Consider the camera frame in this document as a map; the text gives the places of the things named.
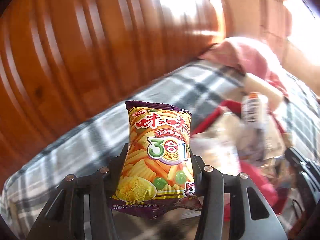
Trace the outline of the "white barcode snack packet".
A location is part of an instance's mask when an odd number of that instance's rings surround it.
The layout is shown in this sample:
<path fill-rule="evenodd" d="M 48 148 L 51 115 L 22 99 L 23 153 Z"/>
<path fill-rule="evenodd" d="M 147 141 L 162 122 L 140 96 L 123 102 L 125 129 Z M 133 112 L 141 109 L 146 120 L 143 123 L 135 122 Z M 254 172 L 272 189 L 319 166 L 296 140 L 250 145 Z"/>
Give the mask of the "white barcode snack packet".
<path fill-rule="evenodd" d="M 225 134 L 202 132 L 190 139 L 190 149 L 223 174 L 237 176 L 241 172 L 239 155 L 234 142 Z"/>

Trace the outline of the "yellow purple chips bag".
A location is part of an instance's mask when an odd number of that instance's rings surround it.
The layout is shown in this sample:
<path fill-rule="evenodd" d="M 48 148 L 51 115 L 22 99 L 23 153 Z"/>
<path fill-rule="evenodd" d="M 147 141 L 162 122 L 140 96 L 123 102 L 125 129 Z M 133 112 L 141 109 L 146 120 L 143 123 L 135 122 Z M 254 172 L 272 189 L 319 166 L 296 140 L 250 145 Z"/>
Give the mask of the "yellow purple chips bag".
<path fill-rule="evenodd" d="M 178 208 L 200 211 L 189 147 L 191 114 L 165 103 L 125 105 L 129 148 L 110 207 L 148 218 Z"/>

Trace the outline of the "pink cloth garment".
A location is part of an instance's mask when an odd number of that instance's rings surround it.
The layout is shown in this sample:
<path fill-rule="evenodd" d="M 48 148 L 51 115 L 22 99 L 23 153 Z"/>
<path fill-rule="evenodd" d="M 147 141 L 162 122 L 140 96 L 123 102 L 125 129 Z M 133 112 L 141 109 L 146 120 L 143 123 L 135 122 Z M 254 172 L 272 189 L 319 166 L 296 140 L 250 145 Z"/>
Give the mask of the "pink cloth garment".
<path fill-rule="evenodd" d="M 269 180 L 263 176 L 259 168 L 245 162 L 239 161 L 237 166 L 226 164 L 220 170 L 223 174 L 237 176 L 240 172 L 245 172 L 257 185 L 260 192 L 266 198 L 271 206 L 274 206 L 278 201 L 278 194 L 274 186 Z"/>

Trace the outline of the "white patterned tube package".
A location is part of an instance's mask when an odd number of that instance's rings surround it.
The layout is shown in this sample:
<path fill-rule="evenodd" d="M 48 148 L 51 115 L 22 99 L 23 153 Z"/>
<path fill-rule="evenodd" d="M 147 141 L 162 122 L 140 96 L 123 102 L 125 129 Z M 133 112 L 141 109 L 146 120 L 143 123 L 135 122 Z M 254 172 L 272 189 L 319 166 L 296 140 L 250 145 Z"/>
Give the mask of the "white patterned tube package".
<path fill-rule="evenodd" d="M 258 92 L 250 92 L 241 103 L 241 118 L 255 129 L 265 129 L 268 115 L 268 97 Z"/>

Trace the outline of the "white tissue roll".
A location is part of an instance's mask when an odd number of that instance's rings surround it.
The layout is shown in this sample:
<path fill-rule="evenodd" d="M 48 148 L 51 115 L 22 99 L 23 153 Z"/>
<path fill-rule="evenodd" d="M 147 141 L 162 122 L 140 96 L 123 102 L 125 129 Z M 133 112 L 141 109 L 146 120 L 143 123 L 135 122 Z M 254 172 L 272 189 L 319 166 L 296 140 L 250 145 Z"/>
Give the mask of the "white tissue roll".
<path fill-rule="evenodd" d="M 284 98 L 281 91 L 252 73 L 246 73 L 244 77 L 244 91 L 247 94 L 258 92 L 266 96 L 268 98 L 268 107 L 272 112 L 279 107 Z"/>

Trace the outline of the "pink floral pillow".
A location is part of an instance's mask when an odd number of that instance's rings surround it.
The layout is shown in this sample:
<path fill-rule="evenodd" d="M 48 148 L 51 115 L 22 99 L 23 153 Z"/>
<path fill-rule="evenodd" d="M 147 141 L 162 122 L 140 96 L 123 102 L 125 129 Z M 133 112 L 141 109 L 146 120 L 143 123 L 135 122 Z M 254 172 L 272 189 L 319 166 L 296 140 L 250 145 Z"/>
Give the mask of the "pink floral pillow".
<path fill-rule="evenodd" d="M 282 83 L 283 67 L 271 48 L 253 38 L 228 37 L 210 47 L 199 56 L 200 59 L 237 69 L 242 73 L 251 73 L 268 82 L 289 97 Z"/>

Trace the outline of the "wooden headboard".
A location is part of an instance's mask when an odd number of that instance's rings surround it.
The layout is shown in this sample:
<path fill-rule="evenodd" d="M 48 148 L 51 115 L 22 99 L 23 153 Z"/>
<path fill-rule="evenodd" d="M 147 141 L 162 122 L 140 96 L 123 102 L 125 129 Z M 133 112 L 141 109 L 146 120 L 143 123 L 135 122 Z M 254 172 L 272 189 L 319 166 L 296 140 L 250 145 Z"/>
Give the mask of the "wooden headboard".
<path fill-rule="evenodd" d="M 231 22 L 227 0 L 1 0 L 1 182 Z"/>

